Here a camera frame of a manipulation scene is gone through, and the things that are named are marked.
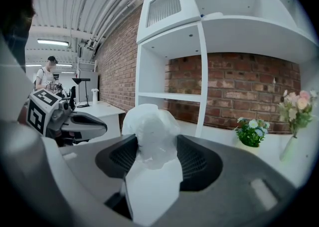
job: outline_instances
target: plastic bag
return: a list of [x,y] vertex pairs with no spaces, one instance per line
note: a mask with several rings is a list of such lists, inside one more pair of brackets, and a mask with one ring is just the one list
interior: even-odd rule
[[166,162],[176,158],[179,125],[170,112],[159,110],[156,105],[144,104],[132,110],[128,119],[127,116],[124,119],[122,134],[136,135],[139,143],[137,160],[149,169],[161,169]]

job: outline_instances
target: red brick wall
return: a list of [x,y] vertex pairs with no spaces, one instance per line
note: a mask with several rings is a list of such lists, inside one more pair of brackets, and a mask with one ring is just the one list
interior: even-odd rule
[[[136,35],[141,8],[135,10],[108,37],[97,53],[100,100],[128,111],[135,105]],[[240,116],[271,123],[272,133],[288,131],[279,122],[277,103],[284,90],[300,90],[299,66],[288,61],[251,54],[208,54],[209,82],[205,125],[233,129]],[[166,66],[165,91],[200,94],[200,56],[174,59]],[[176,119],[197,122],[199,104],[166,101]]]
[[[200,64],[200,56],[170,60],[165,91],[200,94]],[[205,125],[233,129],[242,116],[269,121],[271,133],[289,132],[288,125],[279,122],[277,104],[284,90],[299,92],[297,64],[268,56],[214,53],[208,54],[208,68]],[[197,103],[168,100],[165,108],[177,119],[197,122]]]
[[128,111],[135,105],[137,8],[108,37],[97,53],[100,100]]

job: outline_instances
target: vase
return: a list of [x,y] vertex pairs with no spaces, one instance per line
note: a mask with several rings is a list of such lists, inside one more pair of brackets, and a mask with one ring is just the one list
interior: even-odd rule
[[98,92],[93,92],[93,105],[98,103]]
[[252,153],[254,155],[258,155],[258,153],[259,153],[259,147],[252,147],[252,146],[245,145],[240,140],[237,141],[236,147],[240,148],[240,149],[243,149],[243,150],[245,150],[247,152],[250,152],[250,153]]
[[281,161],[288,161],[289,159],[291,159],[296,149],[297,143],[298,143],[297,137],[295,135],[292,135],[285,149],[279,155],[279,159]]

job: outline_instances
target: white t-shirt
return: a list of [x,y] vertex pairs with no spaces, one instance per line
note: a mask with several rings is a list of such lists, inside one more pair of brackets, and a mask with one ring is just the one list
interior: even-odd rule
[[46,86],[47,81],[54,83],[53,73],[51,71],[48,71],[46,67],[39,69],[38,73],[36,73],[36,77],[41,79],[40,84],[42,86]]

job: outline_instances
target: black lamp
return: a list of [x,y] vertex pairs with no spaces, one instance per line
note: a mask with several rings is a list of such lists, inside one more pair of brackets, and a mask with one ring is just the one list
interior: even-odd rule
[[86,81],[91,81],[90,78],[72,78],[73,81],[78,85],[80,84],[82,81],[85,82],[85,96],[86,96],[86,104],[85,105],[81,105],[81,106],[77,106],[77,108],[86,108],[86,107],[89,107],[89,97],[88,97],[88,94],[87,94],[87,91],[86,91]]

